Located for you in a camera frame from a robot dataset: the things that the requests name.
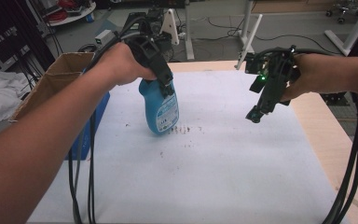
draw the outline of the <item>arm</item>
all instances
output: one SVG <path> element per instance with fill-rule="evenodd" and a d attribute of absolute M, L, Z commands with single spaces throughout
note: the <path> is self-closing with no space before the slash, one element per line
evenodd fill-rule
<path fill-rule="evenodd" d="M 137 77 L 154 75 L 116 44 L 87 74 L 0 133 L 0 223 L 27 221 L 105 93 Z"/>
<path fill-rule="evenodd" d="M 283 101 L 310 91 L 358 93 L 358 57 L 304 54 L 296 56 L 296 64 L 301 77 L 286 89 Z"/>

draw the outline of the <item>chair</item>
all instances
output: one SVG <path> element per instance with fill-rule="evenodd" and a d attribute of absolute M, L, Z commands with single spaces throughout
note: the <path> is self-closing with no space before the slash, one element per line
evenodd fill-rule
<path fill-rule="evenodd" d="M 356 0 L 337 0 L 333 5 L 333 8 L 326 11 L 326 16 L 331 17 L 334 9 L 338 9 L 341 13 L 337 19 L 337 22 L 340 24 L 345 23 L 344 16 L 347 12 L 350 12 L 358 17 L 358 1 Z"/>

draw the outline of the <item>spray bottle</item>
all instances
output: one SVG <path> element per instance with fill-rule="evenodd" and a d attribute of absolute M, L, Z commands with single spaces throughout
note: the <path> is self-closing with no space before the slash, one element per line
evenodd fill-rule
<path fill-rule="evenodd" d="M 156 134 L 166 133 L 179 119 L 179 108 L 173 83 L 167 89 L 171 94 L 161 89 L 158 80 L 142 80 L 139 92 L 145 98 L 145 113 L 149 129 Z"/>
<path fill-rule="evenodd" d="M 139 85 L 139 92 L 145 98 L 147 125 L 153 133 L 166 133 L 179 120 L 172 71 L 152 38 L 140 37 L 128 44 L 138 63 L 149 67 L 157 77 L 153 81 L 143 79 Z"/>

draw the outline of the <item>bottle label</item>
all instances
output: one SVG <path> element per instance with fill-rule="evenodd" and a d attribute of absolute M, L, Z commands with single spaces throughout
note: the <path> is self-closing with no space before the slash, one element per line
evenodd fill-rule
<path fill-rule="evenodd" d="M 159 132 L 171 128 L 179 118 L 176 94 L 168 96 L 157 112 L 156 124 Z"/>

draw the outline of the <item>hand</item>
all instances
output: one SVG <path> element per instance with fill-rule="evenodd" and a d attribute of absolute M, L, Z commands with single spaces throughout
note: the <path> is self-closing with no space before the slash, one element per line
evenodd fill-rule
<path fill-rule="evenodd" d="M 91 70 L 110 76 L 111 88 L 115 85 L 131 83 L 138 77 L 156 79 L 150 69 L 136 62 L 130 48 L 124 43 L 117 43 L 107 50 Z"/>
<path fill-rule="evenodd" d="M 281 101 L 288 101 L 306 92 L 334 93 L 348 90 L 351 59 L 322 54 L 301 54 L 295 57 L 301 76 L 285 90 Z"/>

